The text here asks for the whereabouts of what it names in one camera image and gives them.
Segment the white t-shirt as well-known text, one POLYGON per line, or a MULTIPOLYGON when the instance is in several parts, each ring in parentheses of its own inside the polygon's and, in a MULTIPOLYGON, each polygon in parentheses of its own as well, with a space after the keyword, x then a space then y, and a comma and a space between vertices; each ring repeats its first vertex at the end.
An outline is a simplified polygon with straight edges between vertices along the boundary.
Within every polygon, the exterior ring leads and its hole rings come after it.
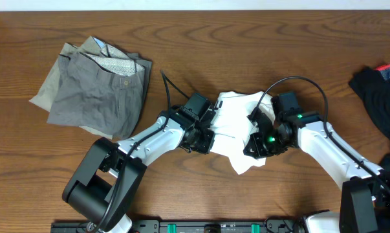
POLYGON ((229 158, 232 168, 237 174, 242 174, 251 167, 261 167, 266 159, 255 159, 246 156, 243 150, 252 133, 258 132, 247 116, 258 107, 271 123, 274 123, 275 114, 271 104, 271 96, 262 91, 255 94, 241 94, 233 91, 219 94, 216 103, 216 115, 210 129, 215 133, 211 152, 229 158))

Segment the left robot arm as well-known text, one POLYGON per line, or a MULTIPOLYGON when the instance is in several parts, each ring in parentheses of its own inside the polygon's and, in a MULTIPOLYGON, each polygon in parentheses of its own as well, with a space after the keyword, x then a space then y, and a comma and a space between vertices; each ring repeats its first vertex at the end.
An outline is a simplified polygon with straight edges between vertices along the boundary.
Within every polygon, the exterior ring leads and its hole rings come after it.
POLYGON ((86 232, 128 232, 126 213, 147 167, 161 155, 183 148, 207 154, 217 105, 199 93, 184 105, 170 105, 141 133, 118 142, 98 139, 67 183, 62 199, 91 223, 86 232))

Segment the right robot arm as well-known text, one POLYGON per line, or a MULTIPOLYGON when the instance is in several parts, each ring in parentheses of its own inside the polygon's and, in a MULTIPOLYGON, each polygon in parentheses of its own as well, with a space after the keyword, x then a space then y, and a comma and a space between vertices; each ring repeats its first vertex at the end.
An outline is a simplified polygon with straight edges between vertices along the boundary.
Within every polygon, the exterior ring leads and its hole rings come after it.
POLYGON ((338 213, 305 216, 294 232, 390 232, 390 165, 382 168, 361 156, 319 113, 304 112, 294 93, 279 94, 270 102, 277 126, 254 107, 248 119, 258 130, 250 135, 243 153, 264 159, 299 148, 341 190, 338 213))

